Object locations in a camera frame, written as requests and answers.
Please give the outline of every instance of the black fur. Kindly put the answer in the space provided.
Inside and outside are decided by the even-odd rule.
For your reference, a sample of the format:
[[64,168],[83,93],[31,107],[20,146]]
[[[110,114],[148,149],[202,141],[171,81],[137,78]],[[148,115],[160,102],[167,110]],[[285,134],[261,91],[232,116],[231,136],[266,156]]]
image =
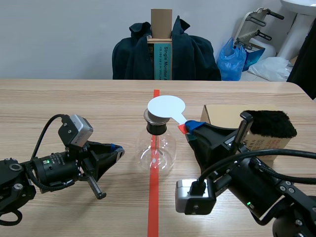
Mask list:
[[297,135],[289,117],[283,111],[246,111],[253,116],[250,131],[266,137],[292,138]]

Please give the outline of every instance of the white sink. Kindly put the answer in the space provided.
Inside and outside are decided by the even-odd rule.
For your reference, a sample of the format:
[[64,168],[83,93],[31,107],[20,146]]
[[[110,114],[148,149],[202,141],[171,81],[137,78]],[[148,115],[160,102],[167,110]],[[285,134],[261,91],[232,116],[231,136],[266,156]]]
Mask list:
[[281,3],[289,11],[316,16],[316,0],[281,0]]
[[316,16],[316,0],[280,0],[289,11],[297,13],[278,57],[290,60],[298,55]]

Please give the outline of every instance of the screw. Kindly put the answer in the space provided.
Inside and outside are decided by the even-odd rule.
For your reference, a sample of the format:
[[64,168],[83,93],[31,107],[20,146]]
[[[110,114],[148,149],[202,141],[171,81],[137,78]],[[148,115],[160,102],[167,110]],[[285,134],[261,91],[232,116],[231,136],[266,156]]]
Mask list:
[[302,226],[302,225],[303,225],[303,222],[302,222],[301,220],[298,220],[298,219],[297,219],[297,220],[295,221],[295,224],[298,225],[298,226]]
[[13,186],[16,190],[21,190],[23,188],[23,185],[22,184],[15,184]]

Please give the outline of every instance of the black jacket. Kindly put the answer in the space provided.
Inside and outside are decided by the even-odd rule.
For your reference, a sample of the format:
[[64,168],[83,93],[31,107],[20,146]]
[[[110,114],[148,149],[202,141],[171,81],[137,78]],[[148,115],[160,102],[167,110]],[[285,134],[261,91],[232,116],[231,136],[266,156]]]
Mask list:
[[[211,42],[184,33],[189,27],[177,17],[172,30],[172,79],[221,80]],[[136,23],[129,29],[131,37],[121,40],[113,50],[113,79],[154,79],[147,46],[151,25]]]

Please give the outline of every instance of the red tape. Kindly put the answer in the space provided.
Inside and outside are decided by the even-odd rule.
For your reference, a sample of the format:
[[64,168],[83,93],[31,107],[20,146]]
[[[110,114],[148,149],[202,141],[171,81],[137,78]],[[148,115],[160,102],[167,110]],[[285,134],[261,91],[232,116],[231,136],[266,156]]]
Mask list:
[[[154,90],[154,98],[160,96],[159,90]],[[148,201],[148,230],[147,237],[159,237],[159,140],[152,136],[151,143],[151,167],[149,177],[149,201]]]

